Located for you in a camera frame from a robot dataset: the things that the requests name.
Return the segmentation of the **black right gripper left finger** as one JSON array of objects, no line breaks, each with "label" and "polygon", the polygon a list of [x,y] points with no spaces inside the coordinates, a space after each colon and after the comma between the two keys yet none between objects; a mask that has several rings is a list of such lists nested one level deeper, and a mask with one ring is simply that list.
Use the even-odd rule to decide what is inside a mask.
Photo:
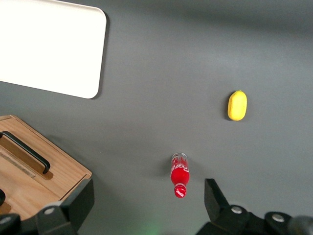
[{"label": "black right gripper left finger", "polygon": [[60,202],[45,206],[35,216],[39,235],[76,235],[94,205],[92,179],[82,182]]}]

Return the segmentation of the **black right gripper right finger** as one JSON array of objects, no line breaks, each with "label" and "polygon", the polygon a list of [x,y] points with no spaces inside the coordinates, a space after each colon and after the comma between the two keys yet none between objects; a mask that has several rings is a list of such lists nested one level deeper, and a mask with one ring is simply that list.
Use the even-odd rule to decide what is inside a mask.
[{"label": "black right gripper right finger", "polygon": [[204,204],[210,221],[198,235],[265,235],[264,220],[239,205],[228,203],[217,182],[205,179]]}]

